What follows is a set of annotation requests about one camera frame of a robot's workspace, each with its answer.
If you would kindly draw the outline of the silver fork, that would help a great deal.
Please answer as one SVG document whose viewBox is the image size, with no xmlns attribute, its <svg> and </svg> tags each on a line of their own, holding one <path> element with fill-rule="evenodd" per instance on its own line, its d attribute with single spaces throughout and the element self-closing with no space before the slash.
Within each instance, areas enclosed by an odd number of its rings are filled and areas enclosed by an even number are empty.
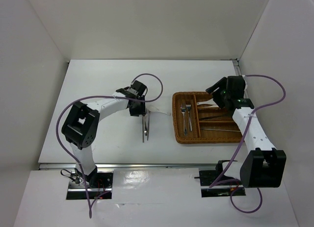
<svg viewBox="0 0 314 227">
<path fill-rule="evenodd" d="M 148 119 L 148 115 L 146 114 L 145 115 L 145 136 L 147 136 L 148 135 L 148 126 L 147 126 L 147 119 Z"/>
<path fill-rule="evenodd" d="M 185 112 L 186 112 L 186 103 L 183 101 L 181 104 L 181 113 L 183 116 L 183 133 L 185 136 L 187 136 L 187 127 L 185 122 Z"/>
<path fill-rule="evenodd" d="M 192 131 L 192 121 L 191 121 L 191 105 L 190 105 L 190 104 L 187 104 L 187 105 L 186 105 L 186 109 L 187 109 L 187 112 L 188 112 L 188 124 L 189 124 L 189 131 L 191 132 L 191 131 Z"/>
</svg>

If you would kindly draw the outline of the silver knife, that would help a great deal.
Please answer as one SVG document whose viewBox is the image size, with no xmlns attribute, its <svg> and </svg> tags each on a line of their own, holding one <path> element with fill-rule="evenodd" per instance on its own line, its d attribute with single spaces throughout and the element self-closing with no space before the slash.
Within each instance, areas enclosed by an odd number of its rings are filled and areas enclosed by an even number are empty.
<svg viewBox="0 0 314 227">
<path fill-rule="evenodd" d="M 150 132 L 150 110 L 147 109 L 147 120 L 146 120 L 146 131 L 147 131 L 147 141 L 149 140 L 149 132 Z"/>
</svg>

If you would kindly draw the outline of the white ceramic spoon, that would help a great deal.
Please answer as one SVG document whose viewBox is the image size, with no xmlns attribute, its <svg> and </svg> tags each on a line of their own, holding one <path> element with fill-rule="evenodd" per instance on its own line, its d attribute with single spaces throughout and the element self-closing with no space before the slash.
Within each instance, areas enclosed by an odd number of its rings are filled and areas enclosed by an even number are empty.
<svg viewBox="0 0 314 227">
<path fill-rule="evenodd" d="M 206 108 L 218 108 L 216 104 L 211 105 L 211 104 L 202 104 L 202 105 L 197 105 L 198 109 L 206 109 Z"/>
<path fill-rule="evenodd" d="M 155 106 L 153 106 L 153 105 L 149 105 L 149 106 L 147 107 L 147 109 L 148 109 L 150 112 L 162 113 L 162 114 L 171 116 L 171 113 L 170 113 L 170 112 L 160 110 L 160 109 L 158 109 L 157 107 L 155 107 Z"/>
<path fill-rule="evenodd" d="M 205 102 L 197 102 L 197 106 L 203 106 L 203 105 L 205 105 L 205 106 L 212 106 L 212 105 L 215 105 L 215 103 L 207 102 L 207 101 L 205 101 Z"/>
</svg>

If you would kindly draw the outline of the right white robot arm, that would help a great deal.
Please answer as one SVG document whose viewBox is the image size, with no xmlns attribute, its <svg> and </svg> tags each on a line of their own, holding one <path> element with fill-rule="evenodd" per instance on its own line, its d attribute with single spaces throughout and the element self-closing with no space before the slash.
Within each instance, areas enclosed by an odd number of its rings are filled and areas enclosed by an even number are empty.
<svg viewBox="0 0 314 227">
<path fill-rule="evenodd" d="M 235 163 L 233 155 L 225 166 L 215 170 L 211 187 L 226 183 L 233 171 L 245 188 L 277 188 L 281 184 L 287 156 L 283 150 L 276 149 L 265 134 L 256 115 L 261 108 L 254 107 L 252 101 L 245 98 L 246 86 L 245 76 L 228 76 L 206 89 L 219 108 L 231 112 L 240 129 L 242 138 L 235 152 L 239 152 L 242 144 L 248 150 L 243 163 Z"/>
</svg>

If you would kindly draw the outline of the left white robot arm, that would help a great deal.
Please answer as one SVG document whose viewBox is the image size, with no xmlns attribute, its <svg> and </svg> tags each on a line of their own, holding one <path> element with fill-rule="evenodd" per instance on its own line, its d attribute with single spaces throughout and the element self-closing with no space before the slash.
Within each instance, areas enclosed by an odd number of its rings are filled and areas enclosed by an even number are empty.
<svg viewBox="0 0 314 227">
<path fill-rule="evenodd" d="M 85 104 L 74 103 L 61 128 L 70 144 L 76 160 L 76 173 L 85 187 L 97 183 L 97 166 L 91 145 L 96 139 L 98 124 L 104 118 L 125 109 L 131 116 L 145 116 L 145 93 L 147 86 L 135 80 L 129 87 L 120 88 L 108 98 Z"/>
</svg>

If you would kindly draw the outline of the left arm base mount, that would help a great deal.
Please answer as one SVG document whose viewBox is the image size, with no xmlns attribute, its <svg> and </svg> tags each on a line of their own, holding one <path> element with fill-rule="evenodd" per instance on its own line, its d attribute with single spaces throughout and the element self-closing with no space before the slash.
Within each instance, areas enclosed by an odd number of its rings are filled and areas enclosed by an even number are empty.
<svg viewBox="0 0 314 227">
<path fill-rule="evenodd" d="M 62 169 L 60 174 L 69 179 L 67 200 L 85 200 L 86 193 L 83 178 L 75 172 Z M 87 190 L 90 199 L 95 199 L 100 195 L 100 199 L 112 198 L 113 172 L 100 172 L 96 174 L 96 179 L 87 183 Z"/>
</svg>

